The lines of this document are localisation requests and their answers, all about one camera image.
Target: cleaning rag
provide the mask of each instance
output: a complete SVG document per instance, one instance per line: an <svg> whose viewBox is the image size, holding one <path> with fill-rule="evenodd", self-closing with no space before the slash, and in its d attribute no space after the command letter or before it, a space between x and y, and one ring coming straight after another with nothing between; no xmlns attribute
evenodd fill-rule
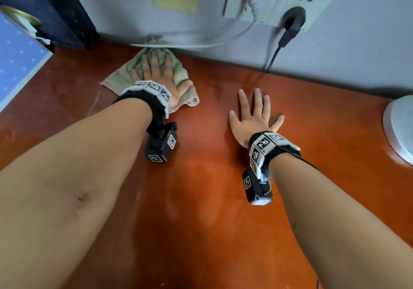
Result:
<svg viewBox="0 0 413 289"><path fill-rule="evenodd" d="M157 42L154 38L147 44L164 43L162 40ZM188 80L188 72L183 68L182 63L176 58L176 56L167 48L144 48L138 52L138 54L130 61L126 62L121 68L110 74L102 83L115 94L120 95L121 92L134 83L131 77L132 69L136 69L138 76L143 79L143 67L142 67L142 55L147 54L149 57L155 51L159 58L159 69L161 75L165 70L165 55L169 54L172 59L172 71L173 71L173 83L178 87L181 83ZM170 113L178 110L182 105L187 104L190 107L195 107L199 104L199 97L194 86L191 86L189 90L179 99L179 103L170 109Z"/></svg>

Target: wooden table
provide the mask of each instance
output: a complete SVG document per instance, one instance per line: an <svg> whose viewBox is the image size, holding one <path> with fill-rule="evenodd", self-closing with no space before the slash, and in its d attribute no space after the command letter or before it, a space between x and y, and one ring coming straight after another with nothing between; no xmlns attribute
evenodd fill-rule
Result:
<svg viewBox="0 0 413 289"><path fill-rule="evenodd" d="M63 47L0 114L0 168L112 103L99 82L137 52L96 41ZM165 164L140 153L113 213L66 288L315 288L280 196L251 206L247 152L228 111L237 90L269 94L282 135L304 158L413 245L413 169L389 146L388 99L180 55L200 97L171 116L178 147Z"/></svg>

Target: white wall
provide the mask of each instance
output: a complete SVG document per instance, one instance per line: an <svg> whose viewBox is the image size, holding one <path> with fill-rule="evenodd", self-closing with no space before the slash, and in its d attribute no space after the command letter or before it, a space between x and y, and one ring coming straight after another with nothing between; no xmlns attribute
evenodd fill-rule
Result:
<svg viewBox="0 0 413 289"><path fill-rule="evenodd" d="M225 39L248 25L223 17L225 0L199 0L196 14L157 8L152 0L80 1L99 33L124 43L148 34L164 35L169 43ZM333 0L280 51L273 73L381 95L412 93L412 31L413 0ZM274 32L256 24L237 41L193 54L261 69L281 37Z"/></svg>

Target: blue polka dot fabric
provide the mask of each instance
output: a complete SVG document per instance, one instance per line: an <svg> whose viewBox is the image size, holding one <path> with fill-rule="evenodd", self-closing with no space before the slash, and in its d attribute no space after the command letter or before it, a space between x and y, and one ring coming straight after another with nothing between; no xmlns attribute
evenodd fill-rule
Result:
<svg viewBox="0 0 413 289"><path fill-rule="evenodd" d="M0 112L51 55L0 13Z"/></svg>

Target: cloth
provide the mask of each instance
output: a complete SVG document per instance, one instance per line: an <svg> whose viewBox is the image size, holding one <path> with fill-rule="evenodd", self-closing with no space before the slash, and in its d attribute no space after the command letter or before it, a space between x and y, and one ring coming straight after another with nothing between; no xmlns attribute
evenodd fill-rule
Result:
<svg viewBox="0 0 413 289"><path fill-rule="evenodd" d="M158 42L152 38L148 44L152 43L164 43L159 40ZM143 68L142 68L142 55L147 54L150 57L152 51L156 51L159 58L159 68L161 75L165 70L165 55L169 54L172 59L172 71L173 71L173 83L175 86L179 86L184 81L188 80L188 72L183 68L182 63L176 58L176 56L167 48L144 48L138 52L138 54L130 61L126 62L121 68L110 74L102 83L115 94L120 95L121 92L134 83L131 77L131 70L136 69L138 76L143 80ZM187 104L190 107L195 107L199 104L199 97L194 86L191 86L189 90L179 99L179 103L170 109L170 113L178 110L182 105Z"/></svg>

